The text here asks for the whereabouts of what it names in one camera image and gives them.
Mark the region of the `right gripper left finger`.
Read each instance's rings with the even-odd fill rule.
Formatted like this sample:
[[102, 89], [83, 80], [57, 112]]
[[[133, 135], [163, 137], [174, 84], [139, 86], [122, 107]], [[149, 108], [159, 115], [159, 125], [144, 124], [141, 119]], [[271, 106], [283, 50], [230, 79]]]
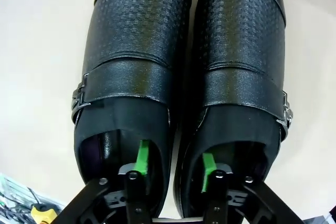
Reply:
[[133, 170], [119, 174], [123, 189], [111, 179], [93, 179], [56, 217], [56, 223], [151, 223], [146, 176], [150, 141], [141, 140]]

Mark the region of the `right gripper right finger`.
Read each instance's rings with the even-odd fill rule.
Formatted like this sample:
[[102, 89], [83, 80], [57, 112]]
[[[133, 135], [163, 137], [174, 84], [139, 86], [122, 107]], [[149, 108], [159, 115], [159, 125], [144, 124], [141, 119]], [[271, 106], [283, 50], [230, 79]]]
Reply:
[[292, 223], [292, 210], [262, 180], [236, 176], [226, 165], [219, 169], [211, 153], [202, 154], [202, 160], [203, 223], [237, 223], [229, 219], [233, 211], [249, 223]]

